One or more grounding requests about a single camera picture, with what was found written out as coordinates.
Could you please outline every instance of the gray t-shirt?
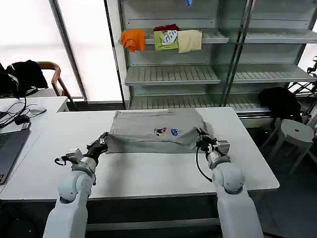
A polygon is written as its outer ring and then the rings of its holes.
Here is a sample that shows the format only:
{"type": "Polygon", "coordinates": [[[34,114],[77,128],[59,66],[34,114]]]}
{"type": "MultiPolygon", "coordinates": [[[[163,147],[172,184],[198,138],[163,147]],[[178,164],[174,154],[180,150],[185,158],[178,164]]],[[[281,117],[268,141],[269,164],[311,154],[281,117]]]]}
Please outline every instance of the gray t-shirt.
{"type": "Polygon", "coordinates": [[[197,128],[206,129],[193,108],[116,112],[106,142],[110,153],[194,153],[197,128]]]}

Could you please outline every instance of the shelf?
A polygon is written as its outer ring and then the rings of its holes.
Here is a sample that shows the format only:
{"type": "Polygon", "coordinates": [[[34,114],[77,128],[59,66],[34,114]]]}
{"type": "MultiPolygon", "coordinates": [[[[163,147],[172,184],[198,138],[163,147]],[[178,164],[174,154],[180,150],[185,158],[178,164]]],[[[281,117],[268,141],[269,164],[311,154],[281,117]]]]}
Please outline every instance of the shelf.
{"type": "Polygon", "coordinates": [[[125,85],[218,84],[220,80],[209,65],[131,66],[125,85]]]}
{"type": "MultiPolygon", "coordinates": [[[[228,66],[214,67],[219,78],[225,82],[228,66]]],[[[240,64],[233,83],[288,83],[315,82],[316,79],[294,64],[240,64]]]]}
{"type": "MultiPolygon", "coordinates": [[[[133,97],[130,110],[167,108],[210,108],[218,107],[221,94],[183,96],[141,96],[133,97]]],[[[260,106],[257,94],[233,94],[229,96],[227,107],[237,113],[264,113],[268,108],[260,106]]]]}
{"type": "MultiPolygon", "coordinates": [[[[229,41],[229,37],[223,36],[218,31],[202,31],[203,32],[203,38],[202,43],[203,44],[225,44],[229,41]]],[[[149,29],[145,31],[145,41],[146,45],[154,45],[154,33],[153,30],[149,29]]]]}
{"type": "Polygon", "coordinates": [[[218,107],[207,95],[133,97],[130,109],[209,108],[218,107]]]}
{"type": "Polygon", "coordinates": [[[268,108],[260,105],[258,94],[230,94],[227,106],[232,107],[237,113],[270,112],[268,108]]]}
{"type": "MultiPolygon", "coordinates": [[[[235,43],[238,33],[228,33],[230,42],[235,43]]],[[[245,44],[317,44],[317,33],[311,30],[250,29],[245,44]]]]}

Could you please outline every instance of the red cloth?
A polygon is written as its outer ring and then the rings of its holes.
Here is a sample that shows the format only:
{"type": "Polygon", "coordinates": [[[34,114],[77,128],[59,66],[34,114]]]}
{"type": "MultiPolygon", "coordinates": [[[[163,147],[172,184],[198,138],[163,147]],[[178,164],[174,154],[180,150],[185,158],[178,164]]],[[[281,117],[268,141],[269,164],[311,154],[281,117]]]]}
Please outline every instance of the red cloth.
{"type": "Polygon", "coordinates": [[[157,26],[153,31],[179,31],[179,28],[176,26],[176,24],[172,24],[166,26],[157,26]]]}

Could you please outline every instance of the white table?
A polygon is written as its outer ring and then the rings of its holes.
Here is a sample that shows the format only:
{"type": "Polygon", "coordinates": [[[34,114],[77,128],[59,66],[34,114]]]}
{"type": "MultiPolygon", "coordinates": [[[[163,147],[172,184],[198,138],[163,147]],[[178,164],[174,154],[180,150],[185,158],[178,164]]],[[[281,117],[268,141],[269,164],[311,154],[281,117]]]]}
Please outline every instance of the white table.
{"type": "MultiPolygon", "coordinates": [[[[6,111],[11,105],[16,102],[23,102],[24,99],[15,99],[15,98],[5,98],[0,99],[0,111],[6,111]]],[[[46,98],[27,98],[27,105],[29,104],[37,104],[47,109],[47,111],[41,115],[38,115],[34,118],[31,118],[31,127],[30,127],[30,135],[25,142],[18,158],[16,159],[14,166],[10,172],[9,178],[10,180],[14,171],[19,167],[25,156],[28,154],[34,143],[39,139],[43,130],[47,127],[52,126],[53,117],[57,112],[67,111],[67,97],[46,97],[46,98]]],[[[10,112],[17,112],[23,108],[23,104],[16,104],[11,109],[10,112]]],[[[21,130],[22,125],[16,125],[14,122],[10,125],[6,126],[0,133],[9,132],[9,131],[17,131],[21,130]]],[[[4,185],[0,185],[0,192],[5,187],[4,185]]]]}
{"type": "MultiPolygon", "coordinates": [[[[197,111],[213,127],[218,139],[230,142],[229,156],[246,176],[248,190],[276,189],[279,183],[232,108],[201,108],[197,111]]],[[[115,111],[66,112],[55,116],[0,194],[4,200],[51,200],[57,185],[71,171],[54,159],[69,149],[86,145],[109,131],[115,111]]],[[[202,170],[210,175],[204,154],[202,170]]],[[[196,167],[195,154],[103,154],[96,169],[97,185],[91,199],[165,197],[214,194],[215,187],[196,167]]]]}

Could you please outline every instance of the blue object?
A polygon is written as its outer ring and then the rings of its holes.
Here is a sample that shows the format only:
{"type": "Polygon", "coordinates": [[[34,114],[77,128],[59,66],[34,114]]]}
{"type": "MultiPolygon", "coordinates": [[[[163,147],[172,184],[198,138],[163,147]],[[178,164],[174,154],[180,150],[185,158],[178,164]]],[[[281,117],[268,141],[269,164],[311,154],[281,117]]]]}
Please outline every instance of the blue object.
{"type": "Polygon", "coordinates": [[[186,6],[190,7],[193,3],[193,0],[185,0],[186,1],[186,6]]]}
{"type": "Polygon", "coordinates": [[[177,129],[172,129],[170,130],[173,136],[178,136],[178,130],[177,129]]]}

